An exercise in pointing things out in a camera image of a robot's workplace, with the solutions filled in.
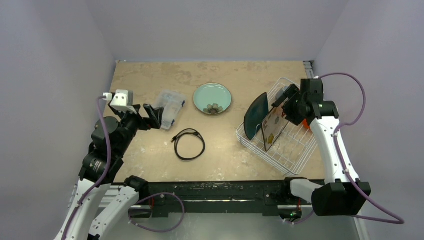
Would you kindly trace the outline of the floral square plate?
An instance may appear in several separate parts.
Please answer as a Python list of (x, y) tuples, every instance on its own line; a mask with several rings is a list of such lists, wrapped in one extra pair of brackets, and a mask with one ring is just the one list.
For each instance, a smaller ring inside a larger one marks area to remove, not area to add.
[(282, 106), (273, 107), (261, 123), (264, 151), (271, 149), (289, 123)]

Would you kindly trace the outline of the teal square plate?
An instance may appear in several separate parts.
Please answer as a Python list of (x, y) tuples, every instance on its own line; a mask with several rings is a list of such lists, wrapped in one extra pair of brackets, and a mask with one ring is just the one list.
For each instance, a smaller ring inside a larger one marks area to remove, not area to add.
[(244, 132), (249, 141), (252, 140), (261, 129), (262, 121), (268, 115), (268, 112), (268, 95), (267, 92), (264, 92), (255, 99), (244, 116)]

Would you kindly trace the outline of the mint green round plate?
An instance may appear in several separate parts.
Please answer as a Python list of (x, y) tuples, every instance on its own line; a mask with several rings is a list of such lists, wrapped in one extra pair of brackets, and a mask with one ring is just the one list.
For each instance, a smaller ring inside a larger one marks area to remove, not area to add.
[(227, 87), (220, 83), (206, 83), (193, 93), (193, 103), (203, 114), (216, 116), (229, 109), (233, 97)]

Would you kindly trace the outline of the grey mug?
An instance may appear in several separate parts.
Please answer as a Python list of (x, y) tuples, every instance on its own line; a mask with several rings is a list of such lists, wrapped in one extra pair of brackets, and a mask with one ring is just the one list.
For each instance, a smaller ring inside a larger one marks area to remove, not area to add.
[(288, 86), (284, 86), (275, 94), (275, 100), (276, 101), (283, 96), (283, 94), (285, 93), (287, 88), (288, 88)]

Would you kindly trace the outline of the orange bowl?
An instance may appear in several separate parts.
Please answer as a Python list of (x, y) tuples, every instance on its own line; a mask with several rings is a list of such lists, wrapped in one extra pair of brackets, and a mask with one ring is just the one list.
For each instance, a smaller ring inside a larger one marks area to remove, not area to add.
[(311, 129), (311, 127), (310, 127), (310, 125), (308, 124), (308, 122), (307, 122), (307, 120), (306, 120), (306, 119), (304, 119), (304, 120), (302, 121), (302, 125), (303, 125), (306, 129), (308, 129), (308, 130), (310, 130), (310, 129)]

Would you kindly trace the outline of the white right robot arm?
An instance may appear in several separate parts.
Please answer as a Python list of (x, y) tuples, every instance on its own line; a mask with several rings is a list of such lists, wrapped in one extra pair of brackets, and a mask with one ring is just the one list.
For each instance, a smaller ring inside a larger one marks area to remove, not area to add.
[(320, 217), (357, 215), (371, 194), (371, 186), (360, 180), (350, 162), (339, 129), (338, 108), (324, 99), (322, 80), (302, 79), (300, 86), (289, 85), (273, 106), (281, 108), (291, 124), (307, 122), (325, 170), (323, 185), (302, 177), (287, 177), (280, 191), (282, 200), (292, 204), (303, 199)]

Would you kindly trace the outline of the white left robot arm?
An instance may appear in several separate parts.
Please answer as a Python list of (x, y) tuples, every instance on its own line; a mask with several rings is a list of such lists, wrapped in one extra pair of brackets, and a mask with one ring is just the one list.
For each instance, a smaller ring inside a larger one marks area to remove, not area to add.
[(74, 200), (57, 240), (86, 240), (100, 203), (122, 167), (124, 154), (138, 131), (160, 129), (164, 108), (134, 105), (134, 112), (112, 109), (101, 117), (82, 162)]

